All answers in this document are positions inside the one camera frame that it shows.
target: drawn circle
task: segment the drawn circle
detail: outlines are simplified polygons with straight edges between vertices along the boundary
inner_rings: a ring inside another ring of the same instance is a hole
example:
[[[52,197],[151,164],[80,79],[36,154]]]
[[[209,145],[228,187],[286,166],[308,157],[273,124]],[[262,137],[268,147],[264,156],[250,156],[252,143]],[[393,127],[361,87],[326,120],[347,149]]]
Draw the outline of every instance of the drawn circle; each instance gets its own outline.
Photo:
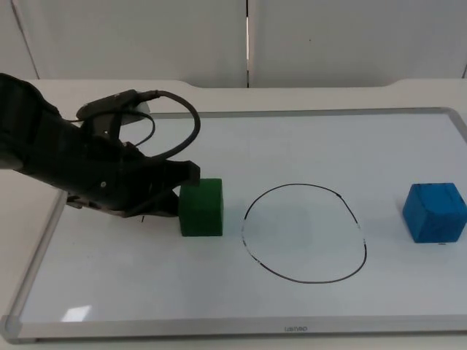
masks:
[[[357,218],[337,192],[284,184],[248,208],[242,240],[260,266],[288,281],[330,284],[358,273],[367,248]]]

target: black marker line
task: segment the black marker line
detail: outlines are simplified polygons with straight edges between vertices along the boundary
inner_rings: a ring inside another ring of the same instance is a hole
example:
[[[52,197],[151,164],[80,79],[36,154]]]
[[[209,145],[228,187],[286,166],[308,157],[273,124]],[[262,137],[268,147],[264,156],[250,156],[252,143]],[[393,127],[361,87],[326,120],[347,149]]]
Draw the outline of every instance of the black marker line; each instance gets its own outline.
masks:
[[[345,201],[345,199],[343,199],[343,197],[337,193],[336,191],[334,190],[331,190],[330,188],[327,188],[327,187],[324,187],[324,186],[320,186],[320,185],[317,185],[317,184],[302,184],[302,183],[293,183],[293,184],[282,184],[280,186],[277,186],[277,187],[274,187],[274,188],[271,188],[270,190],[267,190],[265,193],[263,193],[262,195],[260,195],[258,198],[256,198],[253,203],[251,203],[250,207],[248,208],[247,212],[245,213],[245,216],[243,218],[243,225],[242,225],[242,241],[243,241],[243,245],[245,247],[245,249],[247,250],[248,254],[254,259],[254,261],[256,261],[261,267],[265,268],[267,271],[269,271],[270,273],[273,273],[274,275],[280,277],[281,279],[286,279],[288,281],[291,281],[291,282],[295,282],[295,283],[301,283],[301,284],[330,284],[330,283],[336,283],[336,282],[340,282],[340,281],[343,281],[345,279],[349,279],[350,277],[354,276],[355,274],[357,274],[358,272],[360,272],[360,270],[363,268],[363,266],[366,264],[366,258],[368,256],[368,251],[367,251],[367,248],[366,248],[366,241],[365,239],[363,239],[363,248],[364,248],[364,255],[363,255],[363,261],[362,263],[360,264],[360,266],[358,266],[358,268],[353,271],[352,273],[350,273],[349,275],[346,275],[344,277],[341,277],[340,279],[331,279],[329,281],[302,281],[302,280],[299,280],[299,279],[292,279],[290,277],[287,277],[285,275],[282,275],[281,273],[278,273],[274,270],[272,270],[270,267],[268,267],[266,264],[264,264],[263,262],[261,262],[251,251],[250,249],[248,248],[248,245],[247,245],[247,242],[245,240],[245,237],[244,237],[244,226],[245,226],[245,222],[247,221],[247,218],[248,218],[248,214],[250,213],[252,207],[262,198],[264,197],[265,195],[267,195],[268,193],[274,191],[274,190],[278,190],[279,188],[283,188],[283,187],[287,187],[287,186],[310,186],[310,187],[316,187],[316,188],[320,188],[322,190],[326,190],[326,191],[329,191],[331,193],[333,193],[334,195],[336,195],[341,201],[342,203],[344,203],[345,207],[347,208],[348,212],[350,213],[350,215],[352,215],[352,218],[354,219],[355,221],[355,224],[357,225],[358,229],[361,230],[360,228],[360,224],[358,223],[357,221],[357,217],[353,214],[352,210],[350,209],[349,205],[347,204],[347,202]]]

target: whiteboard frame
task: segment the whiteboard frame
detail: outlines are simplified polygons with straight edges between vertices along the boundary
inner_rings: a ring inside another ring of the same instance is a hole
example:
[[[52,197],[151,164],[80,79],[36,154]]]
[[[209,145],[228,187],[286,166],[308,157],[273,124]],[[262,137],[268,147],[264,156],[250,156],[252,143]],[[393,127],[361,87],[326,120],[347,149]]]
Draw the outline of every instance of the whiteboard frame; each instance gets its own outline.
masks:
[[[273,117],[279,111],[263,111]],[[312,111],[281,111],[307,115],[349,114],[446,114],[467,143],[467,125],[462,117],[447,107],[340,109]],[[173,117],[186,114],[168,113]],[[15,290],[7,314],[0,318],[0,334],[9,343],[30,343],[37,340],[76,338],[135,338],[194,335],[259,335],[259,334],[329,334],[329,333],[427,333],[467,332],[466,315],[427,316],[310,316],[257,317],[229,319],[174,319],[110,322],[22,323],[20,315],[33,287],[55,227],[66,205],[67,193],[58,191],[50,207],[47,224],[29,257],[26,269]]]

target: black cable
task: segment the black cable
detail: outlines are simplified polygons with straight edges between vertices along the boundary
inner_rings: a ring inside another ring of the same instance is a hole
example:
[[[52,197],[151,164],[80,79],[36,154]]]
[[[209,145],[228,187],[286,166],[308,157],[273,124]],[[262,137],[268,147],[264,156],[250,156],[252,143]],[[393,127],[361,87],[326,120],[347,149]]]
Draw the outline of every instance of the black cable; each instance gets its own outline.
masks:
[[[193,105],[184,98],[170,93],[168,91],[162,90],[147,91],[146,93],[141,93],[140,96],[142,97],[141,102],[150,101],[161,96],[170,98],[171,100],[184,106],[191,113],[195,125],[193,126],[193,131],[191,132],[191,134],[183,142],[181,142],[174,148],[165,151],[159,155],[154,155],[152,157],[145,158],[141,161],[126,163],[124,164],[124,171],[135,171],[140,168],[144,168],[145,166],[150,166],[153,163],[158,163],[162,160],[173,157],[177,153],[180,153],[185,148],[187,148],[196,139],[197,135],[199,134],[199,131],[201,130],[201,118],[199,117],[198,111],[196,111],[195,107],[193,107]]]
[[[150,120],[151,124],[152,124],[152,129],[151,129],[151,132],[149,133],[148,136],[146,136],[144,139],[142,139],[140,142],[138,142],[137,144],[135,144],[135,146],[140,146],[141,144],[145,143],[147,140],[149,140],[151,137],[154,136],[154,133],[155,133],[155,121],[154,121],[154,118],[152,118],[149,114],[147,113],[144,113],[144,112],[139,112],[139,111],[133,111],[133,110],[125,110],[125,109],[109,109],[109,110],[106,110],[106,111],[100,111],[100,112],[97,112],[97,113],[94,113],[92,115],[90,115],[89,117],[86,117],[84,120],[69,120],[69,122],[71,123],[80,123],[80,122],[85,122],[85,121],[88,121],[88,120],[93,120],[93,119],[96,119],[98,117],[102,117],[103,115],[108,115],[108,114],[126,114],[126,115],[135,115],[135,116],[138,116],[138,117],[143,117],[145,119],[148,119]]]

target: white table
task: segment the white table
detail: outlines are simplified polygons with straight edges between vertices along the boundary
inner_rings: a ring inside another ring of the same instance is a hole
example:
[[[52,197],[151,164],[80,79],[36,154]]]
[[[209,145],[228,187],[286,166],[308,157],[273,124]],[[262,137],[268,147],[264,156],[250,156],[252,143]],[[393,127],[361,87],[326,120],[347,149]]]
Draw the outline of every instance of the white table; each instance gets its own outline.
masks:
[[[200,112],[232,112],[261,110],[306,110],[306,109],[365,109],[445,106],[467,115],[467,81],[457,79],[443,80],[404,80],[387,87],[366,88],[313,88],[313,89],[200,89],[183,82],[173,81],[119,81],[119,80],[77,80],[33,82],[44,97],[55,104],[61,114],[73,119],[74,113],[88,101],[118,93],[127,89],[169,90],[186,97]],[[183,108],[167,100],[150,103],[151,112],[183,112]],[[6,309],[15,288],[22,279],[22,273],[28,265],[31,250],[40,234],[40,227],[46,221],[45,213],[50,208],[55,190],[45,184],[27,179],[19,174],[7,171],[0,175],[2,197],[0,215],[3,230],[0,232],[0,307]],[[27,189],[33,195],[20,195]],[[27,201],[30,210],[27,217],[9,215],[11,208]],[[440,336],[404,336],[404,337],[336,337],[336,338],[263,338],[263,339],[216,339],[216,340],[180,340],[151,341],[128,344],[113,342],[114,347],[132,348],[153,347],[180,349],[183,346],[206,349],[221,345],[243,348],[264,347],[302,349],[313,346],[324,349],[354,347],[362,349],[374,347],[393,349],[464,349],[467,344],[465,335]],[[58,347],[63,349],[101,348],[103,342],[87,344],[36,344],[43,349]],[[1,341],[0,349],[9,349],[10,345]]]

